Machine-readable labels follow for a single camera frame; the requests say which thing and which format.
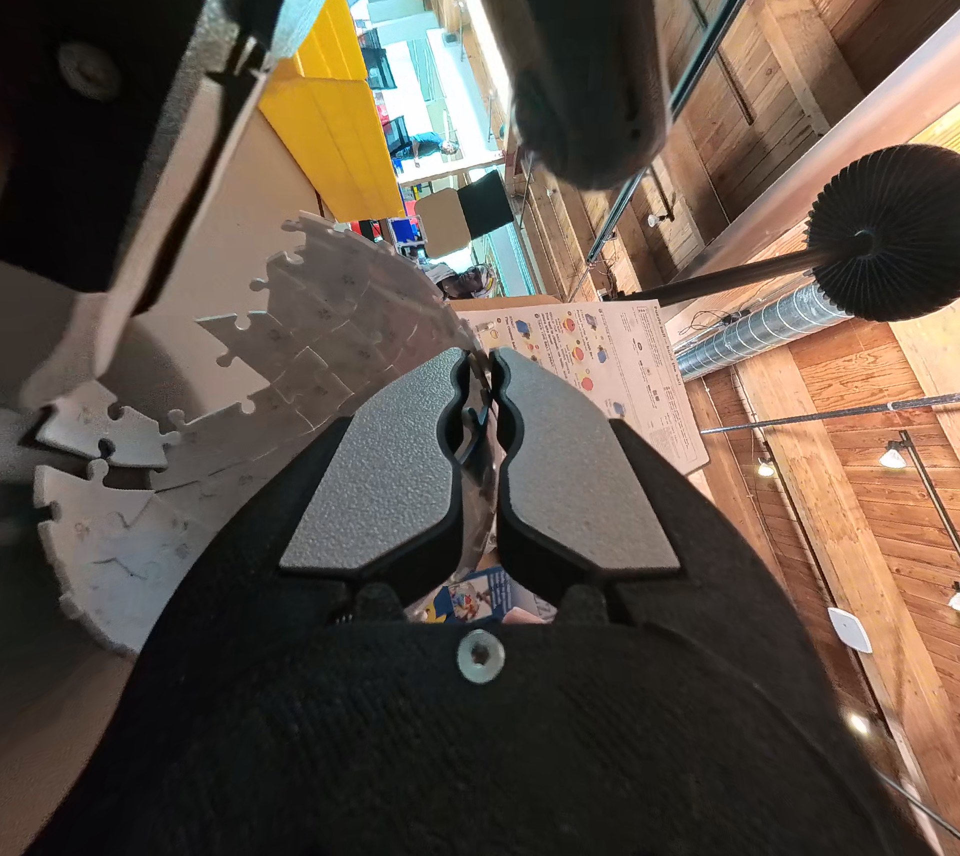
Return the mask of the partly built puzzle ball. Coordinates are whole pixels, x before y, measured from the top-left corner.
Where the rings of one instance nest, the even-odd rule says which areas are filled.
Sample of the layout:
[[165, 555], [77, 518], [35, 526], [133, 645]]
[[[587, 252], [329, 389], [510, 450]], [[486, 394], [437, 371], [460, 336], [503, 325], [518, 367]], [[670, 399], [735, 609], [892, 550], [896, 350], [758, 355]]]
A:
[[82, 476], [49, 464], [33, 472], [34, 504], [51, 513], [38, 532], [61, 608], [122, 657], [141, 652], [223, 526], [335, 419], [471, 344], [438, 286], [396, 250], [311, 214], [289, 227], [303, 246], [272, 256], [266, 278], [250, 284], [267, 293], [267, 309], [244, 327], [235, 315], [197, 320], [228, 365], [266, 380], [251, 409], [236, 402], [193, 420], [172, 412], [181, 442], [165, 470], [111, 466], [102, 444], [97, 458], [77, 455]]

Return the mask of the metal ceiling rail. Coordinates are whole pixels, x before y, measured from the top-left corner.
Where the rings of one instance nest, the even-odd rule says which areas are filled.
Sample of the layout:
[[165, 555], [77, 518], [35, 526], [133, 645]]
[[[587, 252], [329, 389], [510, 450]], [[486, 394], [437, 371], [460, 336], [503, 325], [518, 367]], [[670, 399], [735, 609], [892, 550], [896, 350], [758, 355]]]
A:
[[[705, 26], [699, 46], [670, 96], [668, 109], [672, 123], [676, 123], [680, 118], [706, 70], [718, 55], [722, 42], [725, 40], [733, 22], [745, 7], [746, 2], [747, 0], [722, 0], [715, 17]], [[632, 202], [638, 190], [641, 189], [643, 179], [653, 178], [654, 174], [654, 165], [650, 163], [642, 167], [619, 191], [605, 221], [601, 225], [597, 238], [595, 238], [586, 255], [586, 266], [588, 268], [591, 269], [594, 266], [606, 244], [613, 238], [628, 205]]]

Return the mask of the silver ventilation duct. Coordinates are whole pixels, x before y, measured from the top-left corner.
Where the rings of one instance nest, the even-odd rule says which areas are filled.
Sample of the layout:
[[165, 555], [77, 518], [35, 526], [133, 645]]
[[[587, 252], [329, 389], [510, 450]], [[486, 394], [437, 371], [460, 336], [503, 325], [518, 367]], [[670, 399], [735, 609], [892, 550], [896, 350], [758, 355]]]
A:
[[678, 351], [680, 379], [687, 383], [725, 370], [852, 318], [818, 284], [801, 286]]

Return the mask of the black square panel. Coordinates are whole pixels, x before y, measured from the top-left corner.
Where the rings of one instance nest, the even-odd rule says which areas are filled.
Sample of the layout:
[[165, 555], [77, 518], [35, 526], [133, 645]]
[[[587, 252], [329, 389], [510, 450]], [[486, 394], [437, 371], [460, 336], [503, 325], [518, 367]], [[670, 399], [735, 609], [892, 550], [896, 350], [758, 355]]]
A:
[[457, 190], [457, 196], [472, 241], [514, 223], [514, 211], [503, 178], [496, 169]]

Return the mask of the yellow plastic bin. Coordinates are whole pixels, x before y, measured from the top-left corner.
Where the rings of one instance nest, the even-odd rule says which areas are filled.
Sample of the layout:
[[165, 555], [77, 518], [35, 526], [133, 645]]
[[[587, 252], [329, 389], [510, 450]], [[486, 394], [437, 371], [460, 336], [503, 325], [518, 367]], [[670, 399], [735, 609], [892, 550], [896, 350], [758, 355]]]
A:
[[258, 107], [332, 219], [405, 214], [347, 0], [325, 0], [298, 49], [279, 60]]

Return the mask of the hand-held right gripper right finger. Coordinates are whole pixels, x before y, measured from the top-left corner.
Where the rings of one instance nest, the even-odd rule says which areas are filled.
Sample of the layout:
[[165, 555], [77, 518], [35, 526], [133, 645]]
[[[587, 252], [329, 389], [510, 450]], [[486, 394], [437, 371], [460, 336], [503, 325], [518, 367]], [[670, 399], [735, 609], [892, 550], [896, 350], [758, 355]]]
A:
[[515, 349], [492, 350], [489, 364], [507, 573], [555, 608], [574, 586], [677, 576], [677, 553], [602, 410]]

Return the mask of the black table lamp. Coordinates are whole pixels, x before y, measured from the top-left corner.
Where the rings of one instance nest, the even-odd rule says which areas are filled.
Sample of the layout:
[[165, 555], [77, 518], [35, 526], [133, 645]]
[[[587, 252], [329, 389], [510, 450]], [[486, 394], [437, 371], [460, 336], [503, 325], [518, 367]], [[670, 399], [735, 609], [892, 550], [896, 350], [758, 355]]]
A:
[[905, 143], [845, 166], [821, 190], [806, 247], [644, 290], [628, 300], [668, 307], [810, 271], [836, 308], [901, 322], [959, 298], [959, 154]]

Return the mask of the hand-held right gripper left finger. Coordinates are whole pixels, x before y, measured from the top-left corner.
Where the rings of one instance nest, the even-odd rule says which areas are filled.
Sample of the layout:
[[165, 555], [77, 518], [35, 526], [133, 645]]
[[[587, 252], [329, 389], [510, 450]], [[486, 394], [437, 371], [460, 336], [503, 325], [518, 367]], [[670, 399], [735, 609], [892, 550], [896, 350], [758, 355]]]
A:
[[280, 558], [282, 572], [389, 586], [406, 607], [456, 569], [464, 536], [455, 452], [469, 354], [449, 348], [354, 413]]

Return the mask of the thin steel tension rod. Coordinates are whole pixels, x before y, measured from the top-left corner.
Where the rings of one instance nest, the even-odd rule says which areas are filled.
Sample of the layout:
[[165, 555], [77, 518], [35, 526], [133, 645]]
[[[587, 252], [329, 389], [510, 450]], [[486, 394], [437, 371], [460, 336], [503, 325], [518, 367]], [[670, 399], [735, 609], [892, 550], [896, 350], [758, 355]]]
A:
[[948, 833], [951, 837], [956, 840], [959, 840], [959, 829], [946, 820], [941, 814], [932, 809], [929, 805], [922, 802], [918, 796], [907, 790], [903, 785], [893, 779], [891, 776], [887, 775], [883, 771], [875, 768], [873, 770], [876, 776], [881, 780], [881, 782], [890, 790], [898, 794], [903, 798], [907, 803], [909, 803], [915, 810], [923, 814], [927, 819], [929, 819], [934, 825], [939, 826], [944, 832]]
[[700, 436], [726, 435], [738, 431], [763, 430], [785, 426], [799, 425], [809, 422], [823, 422], [843, 418], [859, 418], [881, 414], [900, 414], [921, 409], [936, 409], [938, 407], [955, 407], [959, 405], [959, 393], [948, 393], [936, 396], [923, 396], [913, 399], [891, 401], [882, 404], [865, 406], [850, 406], [827, 411], [817, 411], [800, 415], [777, 417], [766, 420], [755, 420], [732, 426], [718, 426], [699, 430]]

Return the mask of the white instruction sheet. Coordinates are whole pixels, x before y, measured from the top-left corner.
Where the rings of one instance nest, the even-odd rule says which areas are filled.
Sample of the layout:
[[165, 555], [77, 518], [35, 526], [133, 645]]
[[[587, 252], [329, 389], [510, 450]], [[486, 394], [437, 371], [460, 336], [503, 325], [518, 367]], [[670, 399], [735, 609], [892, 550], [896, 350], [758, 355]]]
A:
[[486, 351], [510, 348], [625, 421], [678, 472], [710, 460], [656, 301], [459, 314]]

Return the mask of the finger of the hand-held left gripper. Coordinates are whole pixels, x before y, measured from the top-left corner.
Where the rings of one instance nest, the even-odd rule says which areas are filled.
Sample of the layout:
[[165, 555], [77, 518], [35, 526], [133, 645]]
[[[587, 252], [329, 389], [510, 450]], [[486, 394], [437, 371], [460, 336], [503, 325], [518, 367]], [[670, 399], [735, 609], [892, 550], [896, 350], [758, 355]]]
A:
[[28, 313], [27, 348], [35, 361], [18, 385], [18, 407], [38, 410], [105, 374], [144, 286], [81, 293], [40, 286]]
[[168, 287], [270, 72], [305, 41], [326, 0], [202, 0], [134, 193], [110, 287], [96, 315], [96, 374], [129, 320]]

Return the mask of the tan square panel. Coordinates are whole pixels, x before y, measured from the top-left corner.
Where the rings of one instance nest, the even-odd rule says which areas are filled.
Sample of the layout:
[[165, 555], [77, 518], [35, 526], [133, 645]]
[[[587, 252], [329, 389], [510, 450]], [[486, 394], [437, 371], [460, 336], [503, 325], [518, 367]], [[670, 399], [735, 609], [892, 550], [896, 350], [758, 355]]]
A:
[[428, 259], [441, 260], [467, 248], [472, 242], [461, 199], [457, 190], [443, 188], [414, 203]]

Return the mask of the white ceiling device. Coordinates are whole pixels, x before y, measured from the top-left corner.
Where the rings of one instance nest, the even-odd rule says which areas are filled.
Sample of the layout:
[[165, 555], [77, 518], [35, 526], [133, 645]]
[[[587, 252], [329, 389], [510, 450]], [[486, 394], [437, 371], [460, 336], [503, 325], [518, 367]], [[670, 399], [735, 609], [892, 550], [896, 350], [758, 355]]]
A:
[[838, 640], [844, 646], [860, 655], [873, 654], [871, 638], [856, 615], [835, 606], [828, 607], [826, 615]]

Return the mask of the colourful puzzle box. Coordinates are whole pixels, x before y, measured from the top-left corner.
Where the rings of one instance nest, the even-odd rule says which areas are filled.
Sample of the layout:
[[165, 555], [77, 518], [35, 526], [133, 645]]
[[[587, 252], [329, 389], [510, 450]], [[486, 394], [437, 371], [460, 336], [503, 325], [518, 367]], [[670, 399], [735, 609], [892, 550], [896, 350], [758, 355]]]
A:
[[512, 610], [551, 623], [556, 607], [513, 579], [499, 565], [467, 573], [438, 587], [426, 602], [427, 624], [501, 622]]

